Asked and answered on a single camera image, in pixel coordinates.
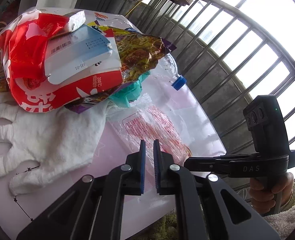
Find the person's right hand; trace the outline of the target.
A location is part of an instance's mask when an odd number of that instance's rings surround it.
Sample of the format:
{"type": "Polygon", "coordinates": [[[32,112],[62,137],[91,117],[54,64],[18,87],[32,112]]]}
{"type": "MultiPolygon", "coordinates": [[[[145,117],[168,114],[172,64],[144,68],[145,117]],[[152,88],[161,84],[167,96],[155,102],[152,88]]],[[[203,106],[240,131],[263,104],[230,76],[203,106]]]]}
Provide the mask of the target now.
{"type": "Polygon", "coordinates": [[[250,196],[252,197],[252,207],[261,215],[269,212],[276,204],[274,195],[280,192],[282,193],[281,204],[284,205],[291,197],[293,184],[294,176],[290,172],[282,175],[270,191],[266,190],[256,178],[251,178],[250,196]]]}

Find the green sleeve right forearm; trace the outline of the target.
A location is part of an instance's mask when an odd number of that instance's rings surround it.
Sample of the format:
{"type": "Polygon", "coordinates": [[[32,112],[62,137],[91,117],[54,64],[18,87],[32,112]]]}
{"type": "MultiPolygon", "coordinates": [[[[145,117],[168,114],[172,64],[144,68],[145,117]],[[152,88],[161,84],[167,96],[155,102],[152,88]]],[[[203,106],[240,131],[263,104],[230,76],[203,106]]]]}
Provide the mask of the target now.
{"type": "Polygon", "coordinates": [[[295,183],[292,185],[292,189],[288,198],[282,196],[282,204],[280,206],[280,212],[284,212],[295,206],[295,183]]]}

